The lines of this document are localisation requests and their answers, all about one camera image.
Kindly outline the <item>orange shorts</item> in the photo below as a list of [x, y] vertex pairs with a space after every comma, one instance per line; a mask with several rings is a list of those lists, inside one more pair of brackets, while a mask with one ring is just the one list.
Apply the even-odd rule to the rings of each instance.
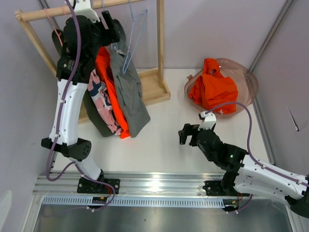
[[115, 90], [115, 84], [110, 64], [111, 64], [110, 53], [103, 46], [100, 48], [95, 61], [96, 73], [99, 76], [100, 80], [103, 81], [107, 87], [107, 92], [109, 99], [111, 100], [113, 113], [122, 129], [122, 132], [120, 133], [120, 138], [125, 139], [130, 136], [128, 123], [118, 103], [118, 98]]
[[221, 74], [218, 61], [206, 58], [203, 72], [194, 81], [188, 96], [195, 104], [210, 110], [223, 103], [235, 102], [238, 93], [234, 80]]

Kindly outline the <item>grey shorts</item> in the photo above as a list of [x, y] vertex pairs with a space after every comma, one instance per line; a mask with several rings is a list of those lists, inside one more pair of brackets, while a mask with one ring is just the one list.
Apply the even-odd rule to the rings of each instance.
[[118, 103], [128, 123], [130, 136], [135, 138], [151, 120], [142, 100], [141, 81], [133, 62], [129, 64], [126, 72], [123, 72], [127, 59], [126, 44], [116, 43], [110, 58]]

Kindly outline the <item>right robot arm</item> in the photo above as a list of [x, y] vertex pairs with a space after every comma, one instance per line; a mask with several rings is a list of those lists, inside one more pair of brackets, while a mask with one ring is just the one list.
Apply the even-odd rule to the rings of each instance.
[[185, 124], [178, 132], [184, 145], [190, 136], [190, 146], [197, 146], [209, 162], [225, 171], [221, 191], [261, 196], [289, 206], [299, 216], [309, 216], [309, 178], [251, 157], [245, 149], [223, 143], [213, 129], [200, 129]]

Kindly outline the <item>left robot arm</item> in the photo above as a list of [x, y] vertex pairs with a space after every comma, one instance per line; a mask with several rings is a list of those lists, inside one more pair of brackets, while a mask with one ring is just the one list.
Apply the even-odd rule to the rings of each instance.
[[100, 177], [102, 170], [89, 157], [91, 142], [78, 137], [80, 109], [95, 60], [103, 46], [120, 40], [115, 23], [108, 11], [92, 22], [83, 15], [67, 19], [63, 30], [63, 45], [57, 62], [57, 105], [50, 135], [41, 145], [69, 158], [88, 178], [88, 188], [93, 193], [104, 190]]

